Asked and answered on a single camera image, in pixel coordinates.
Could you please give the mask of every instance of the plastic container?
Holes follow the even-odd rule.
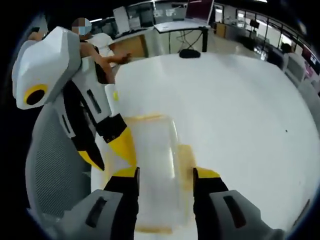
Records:
[[[127,117],[131,129],[137,165],[140,167],[139,213],[135,230],[144,233],[171,234],[187,224],[192,210],[191,148],[179,145],[172,119],[164,115]],[[107,147],[104,183],[116,171],[129,164]]]

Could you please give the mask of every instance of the white shirt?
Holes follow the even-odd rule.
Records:
[[[99,53],[102,57],[111,57],[114,56],[114,52],[109,48],[111,44],[114,43],[113,39],[104,32],[92,35],[92,38],[86,40],[88,43],[96,46],[99,49]],[[116,66],[114,62],[110,63],[110,66],[113,68]]]

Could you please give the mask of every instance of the desk leg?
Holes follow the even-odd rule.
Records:
[[[206,53],[208,48],[208,29],[202,29],[202,52]]]

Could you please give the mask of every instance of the office chair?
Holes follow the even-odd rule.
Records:
[[[320,138],[320,97],[309,80],[303,81],[298,90],[310,110]]]
[[[44,228],[50,227],[91,193],[90,165],[78,154],[51,104],[43,106],[32,132],[25,163],[30,212]]]
[[[302,56],[296,53],[286,53],[283,55],[282,71],[290,81],[298,87],[305,79],[307,71],[305,61]]]

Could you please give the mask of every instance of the black computer mouse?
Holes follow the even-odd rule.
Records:
[[[196,59],[200,58],[200,56],[201,53],[193,49],[182,49],[179,52],[179,57],[183,59]]]

